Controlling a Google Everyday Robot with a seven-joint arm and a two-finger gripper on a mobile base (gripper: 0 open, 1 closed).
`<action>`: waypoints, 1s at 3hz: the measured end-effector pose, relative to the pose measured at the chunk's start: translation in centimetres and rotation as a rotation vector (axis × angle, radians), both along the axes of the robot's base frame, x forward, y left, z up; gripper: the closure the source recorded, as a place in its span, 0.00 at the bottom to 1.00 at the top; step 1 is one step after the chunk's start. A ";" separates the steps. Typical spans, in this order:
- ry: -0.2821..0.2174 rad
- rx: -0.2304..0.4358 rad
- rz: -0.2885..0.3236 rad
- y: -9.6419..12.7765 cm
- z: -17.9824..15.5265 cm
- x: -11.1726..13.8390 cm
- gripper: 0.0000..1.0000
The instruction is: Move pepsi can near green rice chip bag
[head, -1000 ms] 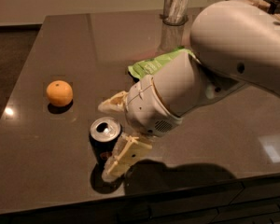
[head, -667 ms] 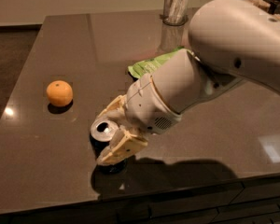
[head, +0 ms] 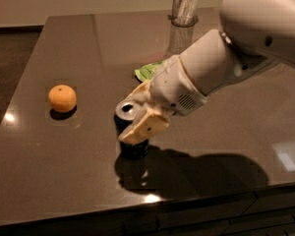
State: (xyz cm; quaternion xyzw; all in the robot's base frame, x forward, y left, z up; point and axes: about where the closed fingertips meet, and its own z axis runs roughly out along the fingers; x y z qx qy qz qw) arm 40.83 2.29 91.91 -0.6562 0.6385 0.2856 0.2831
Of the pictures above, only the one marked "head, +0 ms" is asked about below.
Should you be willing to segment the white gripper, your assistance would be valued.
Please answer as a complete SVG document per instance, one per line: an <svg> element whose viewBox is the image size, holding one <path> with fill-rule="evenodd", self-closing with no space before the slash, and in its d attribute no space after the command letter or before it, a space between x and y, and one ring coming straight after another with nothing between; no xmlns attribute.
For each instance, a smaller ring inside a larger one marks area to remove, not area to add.
<svg viewBox="0 0 295 236"><path fill-rule="evenodd" d="M126 100L117 105L117 116L130 124L118 139L128 145L137 145L169 127L169 117L164 109L176 115L186 116L207 103L207 97L194 85L178 55L167 59L157 67L152 79L139 84Z"/></svg>

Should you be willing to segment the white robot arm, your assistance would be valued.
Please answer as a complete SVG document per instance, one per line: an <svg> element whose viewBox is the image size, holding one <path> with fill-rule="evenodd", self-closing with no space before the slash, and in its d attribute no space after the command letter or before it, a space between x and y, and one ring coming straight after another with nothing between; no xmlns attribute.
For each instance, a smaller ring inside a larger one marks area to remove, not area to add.
<svg viewBox="0 0 295 236"><path fill-rule="evenodd" d="M142 143L166 130L171 116L278 63L295 68L295 0L223 0L219 28L166 59L125 98L136 112L119 140Z"/></svg>

